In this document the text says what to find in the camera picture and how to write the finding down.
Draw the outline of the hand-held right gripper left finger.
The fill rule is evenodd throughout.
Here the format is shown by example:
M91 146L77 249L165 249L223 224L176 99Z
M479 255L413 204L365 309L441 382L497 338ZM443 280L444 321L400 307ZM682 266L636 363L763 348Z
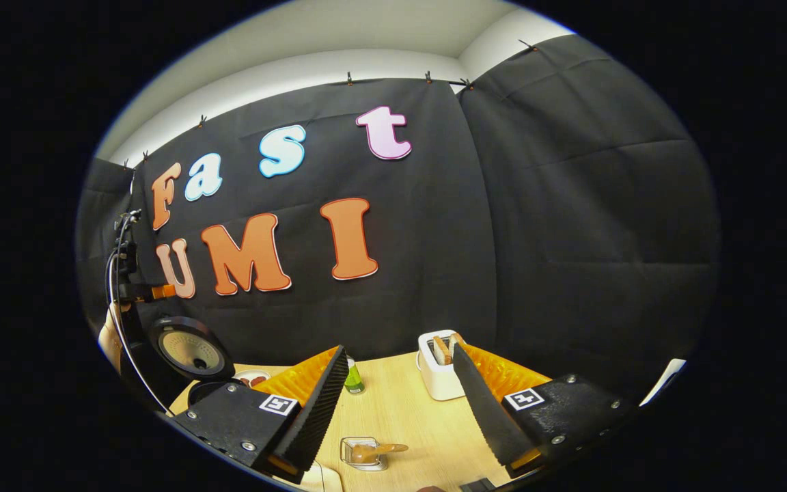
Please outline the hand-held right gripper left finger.
M300 483L325 438L348 376L334 346L250 388L225 382L173 420L257 473Z

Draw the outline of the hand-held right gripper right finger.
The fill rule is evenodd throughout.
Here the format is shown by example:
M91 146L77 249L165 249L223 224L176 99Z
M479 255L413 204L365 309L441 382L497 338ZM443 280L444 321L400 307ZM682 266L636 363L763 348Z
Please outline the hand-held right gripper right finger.
M584 454L637 412L637 405L580 374L549 378L471 344L451 359L485 442L511 478Z

